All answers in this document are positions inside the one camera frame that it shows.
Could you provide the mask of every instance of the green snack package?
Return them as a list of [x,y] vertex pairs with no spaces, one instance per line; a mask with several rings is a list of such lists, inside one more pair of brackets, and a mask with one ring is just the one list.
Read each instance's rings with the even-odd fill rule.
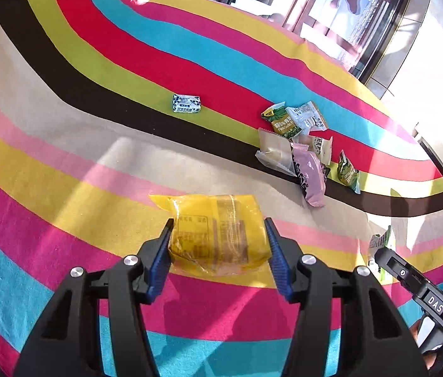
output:
[[359,190],[359,170],[356,170],[344,151],[340,152],[339,167],[337,169],[339,180],[343,185],[348,186],[356,194],[361,194]]
[[286,111],[284,102],[272,105],[265,110],[265,112],[262,113],[262,118],[272,124],[275,133],[287,139],[295,137],[302,131],[301,128],[296,126],[296,123]]

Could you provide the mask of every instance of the transparent package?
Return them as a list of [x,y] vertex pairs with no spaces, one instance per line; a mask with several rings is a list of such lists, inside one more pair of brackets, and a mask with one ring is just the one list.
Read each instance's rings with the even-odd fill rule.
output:
[[151,195],[174,218],[173,264],[196,276],[251,271],[270,258],[263,216],[252,195]]

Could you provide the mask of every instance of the blue and white package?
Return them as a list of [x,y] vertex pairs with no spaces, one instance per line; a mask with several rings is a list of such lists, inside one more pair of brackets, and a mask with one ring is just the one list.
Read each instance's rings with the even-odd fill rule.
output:
[[190,95],[173,95],[173,112],[198,113],[200,111],[200,97]]

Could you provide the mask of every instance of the snack package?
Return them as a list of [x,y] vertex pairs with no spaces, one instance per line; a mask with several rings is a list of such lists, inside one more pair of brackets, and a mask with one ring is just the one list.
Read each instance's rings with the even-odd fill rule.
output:
[[292,143],[291,147],[293,147],[293,166],[305,201],[313,207],[323,207],[326,190],[323,165],[319,162],[318,156],[309,151],[307,145]]
[[396,251],[396,238],[394,237],[394,232],[389,226],[387,231],[383,235],[374,235],[370,241],[368,247],[368,268],[372,271],[373,275],[377,278],[379,282],[391,283],[392,276],[384,268],[377,265],[375,261],[375,253],[378,249],[387,247]]
[[272,124],[272,128],[277,134],[280,134],[287,139],[291,139],[302,130],[296,126],[295,122],[289,116],[284,107],[284,102],[276,103],[267,108],[261,116]]
[[173,264],[196,276],[248,272],[271,256],[262,213],[252,195],[151,195],[174,217]]
[[309,149],[314,150],[316,156],[321,163],[325,166],[329,166],[331,163],[331,145],[333,143],[333,137],[330,140],[318,138],[316,136],[308,136],[307,134],[299,134],[293,139],[294,143],[301,143],[308,145]]
[[295,122],[296,126],[302,129],[303,134],[309,134],[309,132],[318,130],[324,132],[328,129],[323,115],[312,101],[300,107],[287,107],[286,112]]
[[173,112],[198,113],[200,112],[200,97],[190,95],[173,95]]
[[356,194],[361,194],[359,190],[359,170],[356,170],[344,151],[340,152],[339,167],[337,168],[339,180],[343,185],[348,186]]
[[262,128],[258,129],[258,134],[260,135],[260,150],[255,156],[260,163],[265,167],[295,177],[289,141]]

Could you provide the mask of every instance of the yellow stripe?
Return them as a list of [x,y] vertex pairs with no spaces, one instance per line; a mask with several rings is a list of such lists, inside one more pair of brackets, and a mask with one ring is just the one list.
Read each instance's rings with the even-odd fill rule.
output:
[[[174,113],[171,108],[173,92],[114,64],[81,39],[66,21],[56,0],[28,1],[58,51],[75,69],[95,83],[159,112],[260,147],[256,129],[207,107],[193,115]],[[383,195],[391,195],[391,189],[394,189],[403,197],[423,198],[442,192],[443,178],[415,183],[363,173],[361,189]]]
[[[338,164],[331,162],[330,179],[340,183]],[[362,191],[373,194],[420,199],[443,192],[443,177],[429,181],[404,181],[377,176],[360,171],[359,186]]]
[[390,111],[380,100],[354,76],[344,69],[332,64],[320,54],[308,49],[306,43],[297,44],[288,38],[284,31],[275,29],[265,22],[253,18],[242,11],[236,10],[225,4],[211,0],[145,0],[154,3],[179,8],[196,15],[216,21],[231,29],[237,30],[268,45],[281,55],[298,59],[304,62],[314,73],[321,75],[324,79],[350,92],[355,97],[360,98],[375,109],[391,116]]
[[[55,227],[119,256],[137,251],[156,238],[167,221],[166,211],[101,190],[47,166],[0,139],[0,188]],[[331,267],[352,270],[361,254],[302,246]],[[426,272],[443,265],[443,247],[408,259]],[[268,266],[245,276],[210,278],[242,286],[275,287]]]

